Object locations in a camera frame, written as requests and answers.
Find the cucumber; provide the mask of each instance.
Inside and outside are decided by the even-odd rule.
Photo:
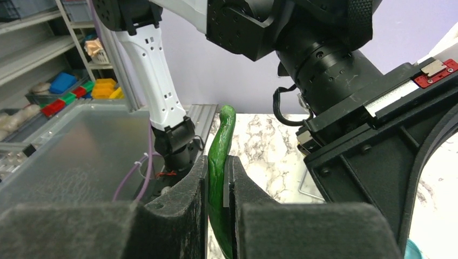
[[[210,204],[208,215],[214,235],[226,259],[232,259],[230,222],[223,213],[224,164],[231,150],[235,128],[235,110],[225,105],[219,114],[220,126],[208,152],[208,178]]]

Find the teal container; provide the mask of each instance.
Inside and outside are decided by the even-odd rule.
[[[406,253],[404,254],[404,259],[423,259],[420,249],[410,239],[407,240]]]

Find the yellow plastic block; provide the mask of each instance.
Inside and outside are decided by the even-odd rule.
[[[91,95],[93,99],[108,99],[113,92],[114,90],[109,88],[94,88]]]
[[[124,93],[121,87],[116,89],[111,95],[110,99],[124,99]]]
[[[105,78],[105,79],[97,79],[96,80],[96,85],[94,86],[94,89],[97,88],[108,88],[108,89],[115,89],[116,86],[116,81],[114,81],[111,78]]]

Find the shelf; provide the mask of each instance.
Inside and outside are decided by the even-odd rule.
[[[22,28],[27,28],[35,24],[44,23],[60,16],[62,15],[60,14],[59,10],[46,11],[27,17],[25,19],[19,19],[9,23],[0,23],[0,35]]]
[[[52,37],[34,47],[0,59],[0,86],[52,60],[75,44],[70,36]]]
[[[113,69],[111,64],[94,64],[94,62],[89,62],[89,68],[92,70],[100,70],[100,69]]]
[[[2,86],[0,86],[0,109],[23,108],[29,103],[25,94],[39,82],[47,82],[62,71],[68,71],[68,64],[64,56],[50,60]]]
[[[70,22],[70,25],[73,29],[86,29],[86,28],[94,28],[94,22]]]

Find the white marble surface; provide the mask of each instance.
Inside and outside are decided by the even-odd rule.
[[[304,115],[289,115],[300,120]],[[207,143],[213,141],[219,126],[216,117]],[[296,149],[296,128],[279,123],[269,114],[237,114],[231,155],[240,158],[251,179],[271,197],[282,203],[317,203],[298,192],[305,165]],[[458,233],[458,135],[440,147],[426,165],[415,203],[410,238],[427,258],[458,258],[453,254]],[[302,190],[321,196],[310,176]],[[224,258],[209,227],[208,257]]]

